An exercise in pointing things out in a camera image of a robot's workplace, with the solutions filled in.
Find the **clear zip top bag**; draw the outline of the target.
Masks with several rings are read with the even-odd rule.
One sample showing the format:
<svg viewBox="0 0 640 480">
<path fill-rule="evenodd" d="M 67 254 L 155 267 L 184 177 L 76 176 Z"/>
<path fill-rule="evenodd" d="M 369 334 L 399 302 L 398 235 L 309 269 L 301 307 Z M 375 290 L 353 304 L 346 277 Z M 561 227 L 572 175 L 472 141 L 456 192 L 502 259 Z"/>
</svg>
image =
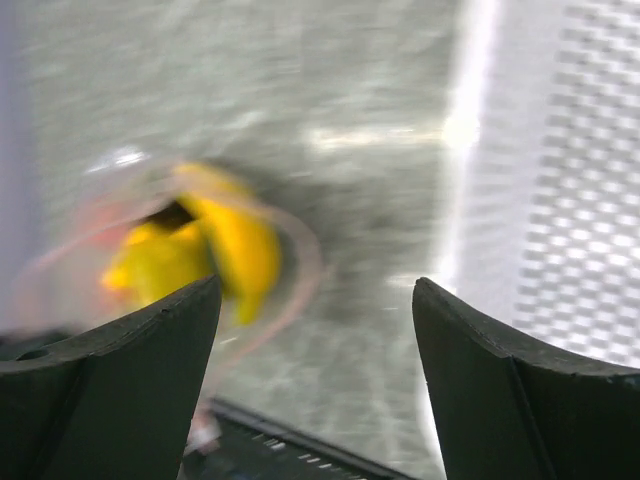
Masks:
<svg viewBox="0 0 640 480">
<path fill-rule="evenodd" d="M 81 175 L 66 232 L 11 285 L 22 332 L 80 333 L 205 278 L 221 284 L 219 323 L 188 452 L 208 452 L 221 428 L 210 411 L 227 373 L 295 321 L 323 276 L 317 237 L 204 159 L 116 148 Z"/>
</svg>

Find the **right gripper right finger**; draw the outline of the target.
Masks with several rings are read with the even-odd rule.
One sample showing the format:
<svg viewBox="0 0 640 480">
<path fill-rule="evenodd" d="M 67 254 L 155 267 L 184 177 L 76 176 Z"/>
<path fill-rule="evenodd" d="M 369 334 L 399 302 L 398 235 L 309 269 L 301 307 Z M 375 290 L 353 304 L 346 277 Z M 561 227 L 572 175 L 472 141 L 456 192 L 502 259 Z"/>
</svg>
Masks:
<svg viewBox="0 0 640 480">
<path fill-rule="evenodd" d="M 450 479 L 635 479 L 639 372 L 552 346 L 427 278 L 412 315 Z"/>
</svg>

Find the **yellow banana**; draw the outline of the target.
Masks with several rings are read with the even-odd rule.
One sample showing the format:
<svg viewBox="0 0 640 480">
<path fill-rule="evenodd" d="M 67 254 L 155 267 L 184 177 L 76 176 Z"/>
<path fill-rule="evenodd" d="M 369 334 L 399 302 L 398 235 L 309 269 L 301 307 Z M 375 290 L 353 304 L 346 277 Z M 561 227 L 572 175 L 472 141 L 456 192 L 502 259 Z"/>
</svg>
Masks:
<svg viewBox="0 0 640 480">
<path fill-rule="evenodd" d="M 281 248 L 267 221 L 227 204 L 257 199 L 248 184 L 230 172 L 202 163 L 182 163 L 172 174 L 183 192 L 179 203 L 197 220 L 211 248 L 224 294 L 234 301 L 239 326 L 259 317 L 281 272 Z"/>
</svg>

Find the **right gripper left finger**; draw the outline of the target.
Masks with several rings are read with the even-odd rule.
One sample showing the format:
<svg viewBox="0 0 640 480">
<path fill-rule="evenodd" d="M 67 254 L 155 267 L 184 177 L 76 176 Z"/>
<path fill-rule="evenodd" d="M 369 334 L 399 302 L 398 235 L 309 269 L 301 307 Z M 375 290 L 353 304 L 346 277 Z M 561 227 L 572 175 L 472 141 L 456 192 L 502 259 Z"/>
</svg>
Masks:
<svg viewBox="0 0 640 480">
<path fill-rule="evenodd" d="M 210 276 L 100 327 L 1 338 L 5 479 L 174 479 L 216 333 Z"/>
</svg>

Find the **yellow star fruit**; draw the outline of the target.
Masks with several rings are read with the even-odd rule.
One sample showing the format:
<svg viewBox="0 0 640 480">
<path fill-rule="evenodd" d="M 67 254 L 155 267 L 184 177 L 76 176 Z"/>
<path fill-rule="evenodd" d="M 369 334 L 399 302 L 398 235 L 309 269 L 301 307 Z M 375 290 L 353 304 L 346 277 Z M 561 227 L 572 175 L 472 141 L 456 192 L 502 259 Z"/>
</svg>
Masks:
<svg viewBox="0 0 640 480">
<path fill-rule="evenodd" d="M 131 309 L 140 309 L 216 272 L 198 222 L 166 229 L 134 227 L 119 245 L 101 285 Z"/>
</svg>

